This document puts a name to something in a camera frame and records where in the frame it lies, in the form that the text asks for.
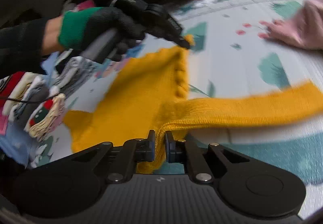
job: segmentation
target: gloved hand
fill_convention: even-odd
[[[58,41],[66,49],[85,50],[100,34],[116,27],[124,39],[116,45],[114,61],[121,60],[129,48],[136,45],[136,40],[143,40],[145,34],[140,31],[133,19],[115,7],[92,7],[79,12],[69,11],[64,14]]]

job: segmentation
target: yellow knit sweater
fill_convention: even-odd
[[[220,126],[269,126],[292,123],[323,110],[323,94],[311,83],[242,99],[186,100],[187,50],[175,46],[131,59],[120,71],[94,113],[69,111],[73,152],[104,141],[122,145],[156,131],[154,162],[138,165],[151,173],[165,160],[164,133],[184,138],[188,129]]]

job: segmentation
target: black handle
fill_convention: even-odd
[[[97,37],[88,48],[82,52],[81,56],[102,64],[106,58],[112,57],[115,52],[116,44],[119,43],[122,36],[118,29],[110,28]]]

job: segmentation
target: bed sheet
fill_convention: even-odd
[[[188,59],[189,98],[246,97],[279,91],[307,79],[323,90],[321,52],[263,38],[266,22],[289,18],[303,1],[194,0],[174,11],[185,33],[193,34],[195,40]],[[171,46],[171,42],[147,36],[128,56],[141,57]],[[98,65],[95,75],[67,99],[68,109],[93,112],[126,63],[127,58]],[[287,126],[191,130],[187,138],[201,147],[219,142],[298,175],[307,191],[301,217],[323,205],[323,116]],[[70,134],[64,125],[44,143],[49,148],[39,165],[71,154]],[[182,172],[180,164],[164,164],[156,174]]]

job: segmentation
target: person's arm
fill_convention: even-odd
[[[46,19],[0,30],[0,78],[17,71],[43,74],[40,67]]]
[[[135,39],[144,38],[134,21],[114,7],[67,12],[48,21],[38,19],[0,29],[0,78],[17,71],[44,74],[40,66],[43,56],[69,48],[81,52],[111,27],[117,27],[125,36],[116,46],[118,59],[133,47]]]
[[[56,51],[62,52],[65,50],[65,48],[58,42],[62,21],[62,16],[47,21],[43,36],[41,55],[49,55]]]

